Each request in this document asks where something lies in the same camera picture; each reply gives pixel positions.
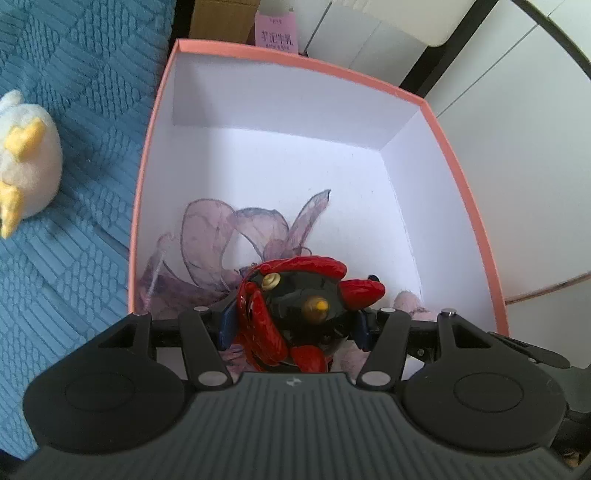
pink box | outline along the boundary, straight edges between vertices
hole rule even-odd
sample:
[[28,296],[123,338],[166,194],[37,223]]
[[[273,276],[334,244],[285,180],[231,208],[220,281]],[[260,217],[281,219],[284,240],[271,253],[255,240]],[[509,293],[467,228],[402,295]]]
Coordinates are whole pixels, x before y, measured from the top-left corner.
[[[219,219],[188,205],[210,202],[233,215],[264,211],[286,229],[267,234],[281,236],[319,193],[328,205],[300,246],[344,262],[351,278],[377,275],[387,288],[377,306],[410,290],[429,309],[451,306],[484,330],[508,334],[474,198],[424,99],[322,61],[202,40],[175,45],[150,119],[134,205],[129,309],[142,309],[147,290],[158,292],[173,277],[186,289],[183,298],[197,304],[204,284],[223,288],[267,254],[234,225],[220,233],[223,242],[215,240],[215,261],[205,258],[199,245],[212,242],[204,237],[212,231],[182,238],[183,222],[197,214],[204,225]],[[150,285],[145,276],[162,263],[154,255],[163,239],[166,268]],[[167,314],[159,308],[152,314]]]
[[259,12],[255,16],[255,44],[298,55],[296,15],[288,12],[282,17],[269,17]]

red black toy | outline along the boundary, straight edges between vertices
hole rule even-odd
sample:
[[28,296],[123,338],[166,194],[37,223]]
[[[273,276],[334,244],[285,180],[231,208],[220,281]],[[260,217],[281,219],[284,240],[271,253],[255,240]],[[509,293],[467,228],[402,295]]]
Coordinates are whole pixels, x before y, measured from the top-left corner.
[[382,296],[374,280],[342,280],[347,267],[329,257],[271,260],[254,267],[238,289],[235,342],[261,371],[279,364],[326,372],[356,314]]

cabinet door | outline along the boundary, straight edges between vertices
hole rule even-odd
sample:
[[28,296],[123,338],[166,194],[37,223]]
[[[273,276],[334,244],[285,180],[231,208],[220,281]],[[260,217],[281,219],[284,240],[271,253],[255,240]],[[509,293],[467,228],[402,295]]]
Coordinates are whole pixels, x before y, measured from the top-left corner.
[[308,46],[308,55],[348,68],[378,25],[379,20],[358,10],[332,5]]
[[350,68],[400,85],[427,46],[389,23],[381,22]]
[[440,115],[506,297],[591,270],[591,82],[541,27]]
[[591,280],[507,307],[518,340],[560,353],[579,368],[591,362]]
[[511,0],[499,0],[426,100],[440,115],[535,27]]
[[425,45],[448,41],[475,0],[333,0],[399,28]]
[[566,0],[550,18],[591,59],[591,1]]

toy eye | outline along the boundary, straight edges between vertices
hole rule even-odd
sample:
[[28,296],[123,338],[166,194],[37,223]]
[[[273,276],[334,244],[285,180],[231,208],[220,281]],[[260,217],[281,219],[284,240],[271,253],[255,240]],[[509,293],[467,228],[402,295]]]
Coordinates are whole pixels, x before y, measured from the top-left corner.
[[301,308],[302,315],[308,322],[318,325],[323,323],[328,317],[330,304],[323,297],[310,297]]
[[262,279],[261,289],[263,291],[273,290],[281,281],[281,275],[279,273],[269,273]]

cardboard box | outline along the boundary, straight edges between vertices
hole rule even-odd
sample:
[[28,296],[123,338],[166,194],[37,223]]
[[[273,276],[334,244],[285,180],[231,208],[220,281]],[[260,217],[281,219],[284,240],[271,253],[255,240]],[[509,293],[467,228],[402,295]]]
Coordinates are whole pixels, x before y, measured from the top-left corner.
[[[379,306],[411,290],[430,309],[454,307],[485,330],[508,333],[482,221],[424,99],[318,60],[197,40],[177,42],[148,127],[129,308],[141,306],[140,281],[163,235],[165,274],[197,288],[180,248],[191,202],[258,207],[291,225],[326,189],[329,203],[306,249],[344,262],[349,278],[377,275],[387,288]],[[194,232],[191,241],[210,240]],[[235,232],[219,265],[199,268],[238,272],[261,260],[254,244]]]
[[260,0],[197,0],[190,38],[245,43]]

